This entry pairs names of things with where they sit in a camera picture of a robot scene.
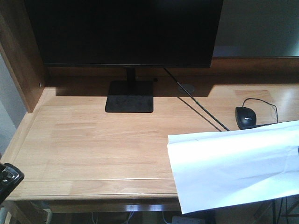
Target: white wall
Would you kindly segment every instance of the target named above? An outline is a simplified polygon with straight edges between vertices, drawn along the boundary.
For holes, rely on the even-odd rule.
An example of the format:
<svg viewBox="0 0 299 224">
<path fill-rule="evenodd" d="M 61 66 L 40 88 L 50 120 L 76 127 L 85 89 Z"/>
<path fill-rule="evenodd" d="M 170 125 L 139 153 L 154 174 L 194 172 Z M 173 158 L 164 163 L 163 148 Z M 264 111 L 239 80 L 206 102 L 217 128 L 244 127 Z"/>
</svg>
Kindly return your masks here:
<svg viewBox="0 0 299 224">
<path fill-rule="evenodd" d="M 0 153 L 3 154 L 26 108 L 0 54 Z"/>
<path fill-rule="evenodd" d="M 224 0 L 214 56 L 299 56 L 299 0 Z"/>
</svg>

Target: black mouse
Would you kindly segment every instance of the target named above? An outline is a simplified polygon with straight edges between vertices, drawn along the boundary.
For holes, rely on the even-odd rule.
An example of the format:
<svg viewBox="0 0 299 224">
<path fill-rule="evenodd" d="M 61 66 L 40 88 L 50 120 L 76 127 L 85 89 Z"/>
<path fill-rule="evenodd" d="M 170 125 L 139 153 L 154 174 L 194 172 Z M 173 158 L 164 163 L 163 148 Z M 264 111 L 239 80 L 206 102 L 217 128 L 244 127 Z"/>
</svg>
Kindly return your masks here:
<svg viewBox="0 0 299 224">
<path fill-rule="evenodd" d="M 238 127 L 243 130 L 248 126 L 256 125 L 256 113 L 247 107 L 238 106 L 235 108 L 235 119 Z"/>
</svg>

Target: white paper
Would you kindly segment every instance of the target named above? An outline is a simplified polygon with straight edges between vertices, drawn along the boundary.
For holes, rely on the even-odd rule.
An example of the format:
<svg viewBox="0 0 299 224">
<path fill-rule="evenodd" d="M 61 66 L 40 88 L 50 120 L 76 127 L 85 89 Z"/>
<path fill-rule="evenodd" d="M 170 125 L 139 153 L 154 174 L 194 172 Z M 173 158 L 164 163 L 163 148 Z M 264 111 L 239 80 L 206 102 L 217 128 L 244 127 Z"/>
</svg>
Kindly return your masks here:
<svg viewBox="0 0 299 224">
<path fill-rule="evenodd" d="M 299 194 L 299 121 L 169 136 L 183 214 Z"/>
</svg>

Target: black object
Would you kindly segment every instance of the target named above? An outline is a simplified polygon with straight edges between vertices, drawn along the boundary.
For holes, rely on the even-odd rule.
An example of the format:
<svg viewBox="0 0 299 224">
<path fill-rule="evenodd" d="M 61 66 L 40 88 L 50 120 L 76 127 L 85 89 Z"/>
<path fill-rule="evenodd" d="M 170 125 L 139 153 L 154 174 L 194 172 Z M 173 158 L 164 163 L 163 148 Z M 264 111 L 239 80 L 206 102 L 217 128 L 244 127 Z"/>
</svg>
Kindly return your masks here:
<svg viewBox="0 0 299 224">
<path fill-rule="evenodd" d="M 154 111 L 152 81 L 136 81 L 135 69 L 127 69 L 127 81 L 112 81 L 105 106 L 106 112 Z"/>
<path fill-rule="evenodd" d="M 123 68 L 209 68 L 223 4 L 223 0 L 24 2 L 46 66 Z M 151 112 L 151 86 L 112 83 L 106 111 Z"/>
<path fill-rule="evenodd" d="M 9 163 L 0 163 L 0 172 L 0 203 L 2 203 L 24 179 L 24 174 Z"/>
<path fill-rule="evenodd" d="M 256 125 L 256 113 L 247 107 L 238 106 L 235 108 L 235 119 L 238 127 L 243 130 L 249 126 Z"/>
</svg>

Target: monitor base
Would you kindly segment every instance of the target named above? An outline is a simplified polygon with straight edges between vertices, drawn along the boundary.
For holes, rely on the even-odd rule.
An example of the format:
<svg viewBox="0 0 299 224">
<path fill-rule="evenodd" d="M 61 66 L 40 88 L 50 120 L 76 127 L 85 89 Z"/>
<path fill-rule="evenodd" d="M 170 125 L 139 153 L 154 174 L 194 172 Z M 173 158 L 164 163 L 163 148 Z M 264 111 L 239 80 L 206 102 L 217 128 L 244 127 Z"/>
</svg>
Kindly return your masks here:
<svg viewBox="0 0 299 224">
<path fill-rule="evenodd" d="M 152 113 L 152 81 L 112 81 L 105 106 L 106 112 Z"/>
</svg>

